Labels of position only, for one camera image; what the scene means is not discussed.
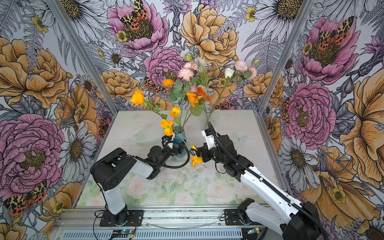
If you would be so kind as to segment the teal cylindrical vase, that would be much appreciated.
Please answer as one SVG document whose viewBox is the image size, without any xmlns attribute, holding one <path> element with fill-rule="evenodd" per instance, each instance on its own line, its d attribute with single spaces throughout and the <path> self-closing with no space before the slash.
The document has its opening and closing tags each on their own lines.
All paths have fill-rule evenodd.
<svg viewBox="0 0 384 240">
<path fill-rule="evenodd" d="M 178 148 L 177 157 L 181 158 L 187 154 L 187 151 L 183 148 L 183 145 L 187 142 L 186 133 L 182 130 L 182 127 L 177 125 L 174 127 L 173 140 L 178 144 L 174 144 L 174 147 Z"/>
</svg>

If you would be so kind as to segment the orange yellow ranunculus stem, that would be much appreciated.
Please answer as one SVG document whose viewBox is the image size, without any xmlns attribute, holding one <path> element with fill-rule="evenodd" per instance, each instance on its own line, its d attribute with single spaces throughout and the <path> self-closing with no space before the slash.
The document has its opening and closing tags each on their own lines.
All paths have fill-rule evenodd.
<svg viewBox="0 0 384 240">
<path fill-rule="evenodd" d="M 162 117 L 161 121 L 161 127 L 164 128 L 164 134 L 167 137 L 172 137 L 174 135 L 174 121 L 177 122 L 177 124 L 180 123 L 180 117 L 179 114 L 181 114 L 182 110 L 179 107 L 173 107 L 170 116 L 174 118 L 174 120 L 168 120 L 167 115 L 158 113 L 159 116 Z M 191 165 L 195 168 L 197 164 L 202 164 L 203 163 L 203 158 L 197 156 L 198 149 L 196 148 L 195 145 L 192 145 L 188 150 L 188 154 L 192 154 L 195 152 L 193 157 L 189 157 L 189 159 L 192 161 Z"/>
</svg>

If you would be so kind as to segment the clear glass vase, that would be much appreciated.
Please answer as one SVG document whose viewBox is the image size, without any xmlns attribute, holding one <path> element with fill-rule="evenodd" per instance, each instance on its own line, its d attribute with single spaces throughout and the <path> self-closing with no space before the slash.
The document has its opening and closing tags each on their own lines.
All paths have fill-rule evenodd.
<svg viewBox="0 0 384 240">
<path fill-rule="evenodd" d="M 212 116 L 214 110 L 203 110 L 203 112 L 204 112 L 204 116 L 205 116 L 205 120 L 204 120 L 204 124 L 203 124 L 203 130 L 205 130 L 208 128 L 208 123 L 211 120 L 211 116 Z"/>
</svg>

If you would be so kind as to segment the orange daisy flower stem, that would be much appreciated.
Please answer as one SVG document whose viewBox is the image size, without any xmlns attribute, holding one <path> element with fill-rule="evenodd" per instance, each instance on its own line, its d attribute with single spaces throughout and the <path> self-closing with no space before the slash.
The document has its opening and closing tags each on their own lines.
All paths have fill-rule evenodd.
<svg viewBox="0 0 384 240">
<path fill-rule="evenodd" d="M 207 88 L 202 85 L 192 85 L 190 86 L 190 90 L 186 91 L 185 100 L 187 113 L 183 120 L 183 127 L 186 125 L 190 117 L 201 116 L 203 110 L 207 110 L 206 103 L 210 103 L 212 99 L 208 95 Z"/>
</svg>

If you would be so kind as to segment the small orange blossom stem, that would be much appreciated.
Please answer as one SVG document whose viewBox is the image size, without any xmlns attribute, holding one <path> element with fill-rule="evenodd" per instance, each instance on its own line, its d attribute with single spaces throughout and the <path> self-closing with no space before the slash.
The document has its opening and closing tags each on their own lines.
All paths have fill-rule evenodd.
<svg viewBox="0 0 384 240">
<path fill-rule="evenodd" d="M 177 125 L 184 128 L 192 115 L 192 109 L 197 107 L 202 97 L 192 91 L 192 85 L 188 81 L 166 79 L 162 84 L 168 90 L 169 100 L 174 105 L 171 116 Z"/>
</svg>

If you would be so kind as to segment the pink rosebud stem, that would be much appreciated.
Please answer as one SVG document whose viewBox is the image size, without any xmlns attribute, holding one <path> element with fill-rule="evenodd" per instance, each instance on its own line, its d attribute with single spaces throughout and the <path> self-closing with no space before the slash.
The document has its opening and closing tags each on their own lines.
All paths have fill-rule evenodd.
<svg viewBox="0 0 384 240">
<path fill-rule="evenodd" d="M 215 69 L 211 72 L 211 80 L 208 84 L 211 95 L 210 112 L 217 109 L 230 94 L 235 91 L 236 84 L 233 76 L 236 70 L 234 68 Z"/>
</svg>

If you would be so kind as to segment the pink white rose stem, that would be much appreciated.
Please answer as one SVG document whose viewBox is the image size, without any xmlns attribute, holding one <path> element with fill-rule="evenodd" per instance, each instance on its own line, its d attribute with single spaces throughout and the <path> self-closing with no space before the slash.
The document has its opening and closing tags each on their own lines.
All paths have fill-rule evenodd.
<svg viewBox="0 0 384 240">
<path fill-rule="evenodd" d="M 188 119 L 192 115 L 191 108 L 194 108 L 199 103 L 199 97 L 193 90 L 195 77 L 198 70 L 198 65 L 194 62 L 187 62 L 177 73 L 177 79 L 169 87 L 170 101 L 175 108 L 180 110 L 173 111 L 172 116 L 174 121 L 180 127 L 184 127 Z"/>
</svg>

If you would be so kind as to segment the pink carnation flower stem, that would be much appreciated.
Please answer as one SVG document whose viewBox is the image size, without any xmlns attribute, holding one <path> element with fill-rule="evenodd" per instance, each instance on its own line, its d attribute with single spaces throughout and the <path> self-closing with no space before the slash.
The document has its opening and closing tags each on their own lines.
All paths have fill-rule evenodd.
<svg viewBox="0 0 384 240">
<path fill-rule="evenodd" d="M 234 68 L 236 70 L 233 80 L 236 84 L 236 88 L 234 92 L 225 99 L 225 101 L 234 102 L 235 100 L 241 98 L 243 93 L 243 88 L 245 85 L 250 84 L 251 80 L 253 80 L 258 73 L 258 70 L 254 64 L 250 66 L 242 60 L 235 61 L 234 65 L 227 68 Z"/>
</svg>

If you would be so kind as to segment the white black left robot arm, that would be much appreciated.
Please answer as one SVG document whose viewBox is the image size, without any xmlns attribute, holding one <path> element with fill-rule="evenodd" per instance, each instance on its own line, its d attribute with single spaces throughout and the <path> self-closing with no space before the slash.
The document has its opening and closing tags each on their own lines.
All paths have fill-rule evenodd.
<svg viewBox="0 0 384 240">
<path fill-rule="evenodd" d="M 90 174 L 95 183 L 100 187 L 106 202 L 106 210 L 103 213 L 100 225 L 127 226 L 138 221 L 129 213 L 121 191 L 120 184 L 128 174 L 135 174 L 152 180 L 161 172 L 162 168 L 178 169 L 186 165 L 168 166 L 166 161 L 173 156 L 187 151 L 184 143 L 163 137 L 162 146 L 154 146 L 150 149 L 147 158 L 129 155 L 122 148 L 116 148 L 108 155 L 91 166 Z"/>
</svg>

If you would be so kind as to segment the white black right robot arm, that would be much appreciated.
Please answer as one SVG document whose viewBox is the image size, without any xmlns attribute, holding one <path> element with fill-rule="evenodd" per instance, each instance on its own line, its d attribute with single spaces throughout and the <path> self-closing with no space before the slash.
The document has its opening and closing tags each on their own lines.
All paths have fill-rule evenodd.
<svg viewBox="0 0 384 240">
<path fill-rule="evenodd" d="M 205 143 L 197 148 L 203 162 L 215 161 L 223 164 L 226 173 L 260 196 L 271 210 L 247 198 L 238 206 L 242 223 L 260 223 L 280 234 L 284 240 L 328 240 L 329 234 L 320 222 L 316 207 L 290 196 L 281 190 L 246 157 L 237 154 L 233 142 L 227 135 L 202 131 Z"/>
</svg>

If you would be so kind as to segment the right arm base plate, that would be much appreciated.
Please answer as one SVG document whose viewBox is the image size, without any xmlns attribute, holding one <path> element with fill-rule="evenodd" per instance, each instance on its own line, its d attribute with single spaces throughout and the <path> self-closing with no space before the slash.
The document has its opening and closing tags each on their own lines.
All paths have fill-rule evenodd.
<svg viewBox="0 0 384 240">
<path fill-rule="evenodd" d="M 261 225 L 258 222 L 252 222 L 244 212 L 238 209 L 224 209 L 220 220 L 225 222 L 226 226 L 256 226 Z"/>
</svg>

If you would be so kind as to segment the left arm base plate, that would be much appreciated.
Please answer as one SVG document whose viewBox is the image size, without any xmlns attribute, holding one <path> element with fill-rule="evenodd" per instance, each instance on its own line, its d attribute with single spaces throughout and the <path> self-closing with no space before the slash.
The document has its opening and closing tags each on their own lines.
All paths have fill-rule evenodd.
<svg viewBox="0 0 384 240">
<path fill-rule="evenodd" d="M 122 210 L 113 215 L 108 210 L 103 213 L 100 227 L 140 227 L 144 216 L 143 210 Z"/>
</svg>

